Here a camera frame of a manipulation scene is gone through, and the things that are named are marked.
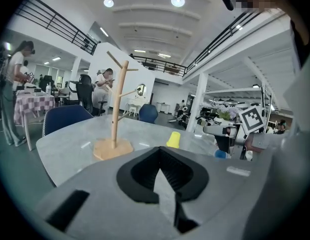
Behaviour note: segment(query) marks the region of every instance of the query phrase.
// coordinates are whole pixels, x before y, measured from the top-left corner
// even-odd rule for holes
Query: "round mirror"
[[[146,86],[143,83],[141,83],[140,85],[137,86],[136,91],[139,96],[142,96],[146,93]]]

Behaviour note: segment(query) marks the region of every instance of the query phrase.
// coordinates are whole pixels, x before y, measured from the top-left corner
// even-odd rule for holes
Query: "table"
[[[25,128],[29,150],[32,151],[30,135],[28,130],[28,116],[32,115],[37,120],[43,119],[39,116],[39,111],[47,111],[54,107],[55,98],[42,92],[42,96],[35,96],[35,93],[20,92],[17,95],[14,121]]]
[[[141,107],[144,105],[144,104],[148,104],[149,102],[146,101],[145,99],[141,99],[141,98],[127,98],[128,102],[126,103],[126,106],[125,106],[125,111],[129,111],[130,109],[130,105],[136,107],[136,113],[139,114],[139,110],[141,109]]]
[[[166,104],[166,103],[161,103],[161,102],[157,102],[157,111],[160,112],[161,109],[164,109],[165,111],[165,114],[168,114],[169,113],[169,110],[170,110],[170,105],[169,104]]]
[[[40,159],[52,181],[57,185],[83,168],[96,163],[94,144],[111,137],[112,115],[95,117],[62,128],[37,141]],[[166,146],[172,132],[179,132],[180,149],[213,155],[218,148],[213,136],[193,134],[184,130],[123,118],[118,123],[117,138],[129,140],[134,150]]]

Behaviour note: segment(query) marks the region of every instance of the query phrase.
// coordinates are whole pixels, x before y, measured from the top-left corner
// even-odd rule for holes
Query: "gray table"
[[[83,168],[98,162],[94,144],[111,137],[112,115],[79,122],[37,141],[41,161],[53,182],[60,186]],[[166,146],[172,132],[181,134],[179,148],[197,154],[213,155],[218,149],[213,137],[198,135],[134,119],[123,118],[118,123],[117,138],[129,140],[135,151]]]

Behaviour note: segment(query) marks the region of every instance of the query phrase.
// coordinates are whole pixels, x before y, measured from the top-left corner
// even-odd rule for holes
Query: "white column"
[[[203,93],[206,92],[208,81],[208,73],[202,72],[199,75],[198,86],[196,90],[196,97],[191,107],[191,115],[188,121],[186,131],[193,133],[197,124],[196,115],[199,113],[199,105],[204,101]]]
[[[73,65],[73,70],[71,71],[71,76],[70,76],[71,81],[76,81],[80,61],[81,61],[81,58],[76,57],[74,65]]]

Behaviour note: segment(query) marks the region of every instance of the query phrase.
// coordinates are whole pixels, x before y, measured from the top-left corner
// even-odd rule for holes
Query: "ceiling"
[[[269,38],[210,68],[206,91],[226,89],[216,82],[220,82],[223,85],[227,84],[231,89],[251,88],[255,84],[261,86],[261,80],[245,63],[245,58],[247,58],[269,83],[281,111],[289,114],[287,111],[290,111],[290,108],[283,98],[283,94],[295,78],[292,54],[293,50],[289,34],[276,40]],[[192,94],[196,93],[198,80],[199,76],[196,76],[185,84],[185,86],[191,89]],[[238,101],[246,101],[245,98],[249,97],[235,93],[233,96],[228,96],[227,98],[238,98]]]
[[[175,7],[171,0],[81,0],[98,16],[97,23],[125,52],[188,65],[239,11],[228,11],[221,0],[185,0]]]
[[[43,65],[49,62],[47,67],[54,67],[61,70],[71,70],[75,61],[75,56],[65,52],[59,48],[49,45],[45,42],[39,41],[27,35],[7,29],[2,35],[2,41],[11,44],[11,53],[19,46],[22,41],[33,41],[36,53],[31,55],[27,60],[36,64]],[[61,57],[58,61],[53,61],[53,58]],[[89,62],[80,61],[79,68],[89,68]]]

